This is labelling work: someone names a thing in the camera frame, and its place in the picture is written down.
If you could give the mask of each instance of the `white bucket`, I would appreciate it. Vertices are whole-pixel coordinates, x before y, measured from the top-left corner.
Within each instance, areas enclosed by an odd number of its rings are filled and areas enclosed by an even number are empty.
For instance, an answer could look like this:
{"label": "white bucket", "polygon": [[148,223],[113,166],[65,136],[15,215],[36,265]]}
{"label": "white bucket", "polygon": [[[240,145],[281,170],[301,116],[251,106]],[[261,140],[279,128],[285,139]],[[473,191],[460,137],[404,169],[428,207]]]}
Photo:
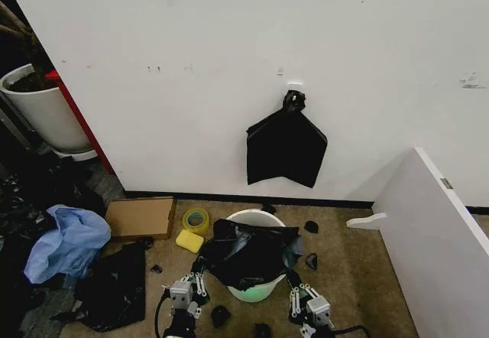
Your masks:
{"label": "white bucket", "polygon": [[[263,210],[242,210],[241,212],[230,215],[227,219],[230,221],[245,223],[251,226],[265,227],[285,227],[285,225],[273,214],[264,212]],[[279,275],[272,282],[265,284],[257,284],[246,291],[240,291],[236,288],[228,286],[230,292],[239,300],[244,302],[258,302],[267,298],[278,282],[282,281],[285,275]]]}

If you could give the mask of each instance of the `cardboard box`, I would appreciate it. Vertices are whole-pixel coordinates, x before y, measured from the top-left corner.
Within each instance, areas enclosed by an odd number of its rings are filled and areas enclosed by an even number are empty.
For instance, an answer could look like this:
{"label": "cardboard box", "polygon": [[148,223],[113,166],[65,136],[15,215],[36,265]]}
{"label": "cardboard box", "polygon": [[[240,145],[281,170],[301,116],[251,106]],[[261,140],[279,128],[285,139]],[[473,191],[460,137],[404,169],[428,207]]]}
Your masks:
{"label": "cardboard box", "polygon": [[175,201],[172,197],[115,200],[108,205],[105,220],[112,229],[112,238],[121,241],[153,236],[171,237]]}

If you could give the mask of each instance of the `crumpled plastic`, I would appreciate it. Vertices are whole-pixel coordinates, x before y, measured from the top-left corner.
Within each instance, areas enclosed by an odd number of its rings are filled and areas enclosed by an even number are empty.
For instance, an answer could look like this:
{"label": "crumpled plastic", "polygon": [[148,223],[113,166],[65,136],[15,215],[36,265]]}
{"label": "crumpled plastic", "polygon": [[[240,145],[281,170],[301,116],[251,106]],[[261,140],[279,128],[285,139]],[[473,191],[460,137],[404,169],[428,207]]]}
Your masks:
{"label": "crumpled plastic", "polygon": [[298,227],[262,227],[218,219],[214,237],[200,250],[193,271],[202,268],[226,286],[245,291],[292,270],[303,255]]}
{"label": "crumpled plastic", "polygon": [[51,317],[62,323],[79,320],[97,332],[125,327],[144,320],[146,312],[145,269],[149,238],[139,239],[115,254],[100,258],[75,287],[81,305]]}
{"label": "crumpled plastic", "polygon": [[52,206],[47,212],[57,229],[46,232],[34,244],[24,273],[33,284],[40,284],[56,273],[81,278],[110,240],[110,226],[91,210]]}

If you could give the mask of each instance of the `white flower pot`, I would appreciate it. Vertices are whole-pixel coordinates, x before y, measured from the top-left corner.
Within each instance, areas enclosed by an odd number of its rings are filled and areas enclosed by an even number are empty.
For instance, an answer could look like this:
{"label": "white flower pot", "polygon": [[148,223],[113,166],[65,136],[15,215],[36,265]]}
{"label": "white flower pot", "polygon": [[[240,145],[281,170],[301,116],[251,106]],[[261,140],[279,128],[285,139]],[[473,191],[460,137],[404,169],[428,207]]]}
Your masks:
{"label": "white flower pot", "polygon": [[92,146],[59,88],[14,92],[9,86],[34,72],[31,64],[12,70],[0,80],[0,91],[17,107],[37,133],[56,152],[81,154]]}

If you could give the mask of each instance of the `black object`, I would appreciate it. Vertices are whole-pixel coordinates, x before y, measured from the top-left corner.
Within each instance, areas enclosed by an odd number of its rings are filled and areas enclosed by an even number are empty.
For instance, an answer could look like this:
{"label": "black object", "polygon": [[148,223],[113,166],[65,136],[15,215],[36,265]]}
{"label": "black object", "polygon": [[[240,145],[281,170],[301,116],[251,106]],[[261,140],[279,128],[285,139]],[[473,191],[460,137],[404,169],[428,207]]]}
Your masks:
{"label": "black object", "polygon": [[302,282],[299,274],[293,269],[287,271],[287,280],[289,281],[290,287],[299,287]]}
{"label": "black object", "polygon": [[158,305],[156,306],[156,310],[154,311],[154,334],[156,334],[156,338],[161,338],[160,328],[158,323],[158,319],[160,318],[161,305],[163,305],[163,302],[169,297],[170,297],[170,289],[165,288],[164,292],[161,294],[160,302],[158,302]]}
{"label": "black object", "polygon": [[79,320],[97,332],[106,332],[144,320],[145,245],[135,242],[99,259],[92,274],[78,282],[75,299],[82,301],[74,312],[52,317],[64,323]]}
{"label": "black object", "polygon": [[254,325],[253,338],[271,338],[272,330],[265,323],[259,323]]}
{"label": "black object", "polygon": [[71,157],[59,159],[53,152],[43,155],[28,155],[23,168],[17,172],[20,185],[18,194],[46,210],[56,204],[64,204],[105,215],[101,196],[91,190],[85,181],[91,173]]}
{"label": "black object", "polygon": [[211,312],[212,325],[214,326],[214,328],[222,327],[226,320],[230,317],[231,314],[225,306],[216,306]]}
{"label": "black object", "polygon": [[277,208],[268,203],[264,203],[261,210],[268,212],[269,214],[275,214],[277,212]]}
{"label": "black object", "polygon": [[311,233],[318,233],[319,231],[319,226],[316,222],[314,221],[307,221],[306,224],[304,225],[304,229],[306,231],[309,231]]}
{"label": "black object", "polygon": [[226,286],[244,291],[274,280],[302,256],[298,227],[259,227],[218,219],[214,238],[200,250],[193,271],[210,271]]}
{"label": "black object", "polygon": [[[360,200],[328,200],[328,199],[307,199],[307,198],[283,198],[283,197],[260,197],[255,195],[226,195],[209,193],[170,193],[167,191],[125,191],[127,198],[147,198],[147,197],[174,197],[180,200],[214,200],[216,202],[235,202],[235,203],[272,203],[288,206],[332,206],[337,208],[356,208],[369,210],[374,202],[364,202]],[[478,212],[472,214],[488,214],[488,207],[468,207],[470,211],[477,208]]]}
{"label": "black object", "polygon": [[154,239],[153,236],[141,236],[138,239],[138,242],[144,245],[144,250],[149,250],[153,247],[154,245]]}
{"label": "black object", "polygon": [[16,174],[0,185],[0,235],[5,238],[20,236],[30,240],[33,245],[46,231],[56,228],[56,221],[44,210],[35,207],[26,197],[24,189]]}
{"label": "black object", "polygon": [[283,176],[314,187],[328,139],[301,113],[305,99],[289,91],[281,110],[247,130],[248,184]]}
{"label": "black object", "polygon": [[155,264],[151,267],[150,271],[158,273],[160,275],[161,273],[163,273],[163,268],[161,268],[158,264]]}
{"label": "black object", "polygon": [[25,262],[33,245],[32,240],[18,235],[5,237],[0,252],[0,327],[2,336],[17,336],[27,311],[42,304],[44,293],[33,286],[24,275]]}
{"label": "black object", "polygon": [[306,258],[306,264],[316,271],[318,269],[318,255],[316,253],[309,254]]}

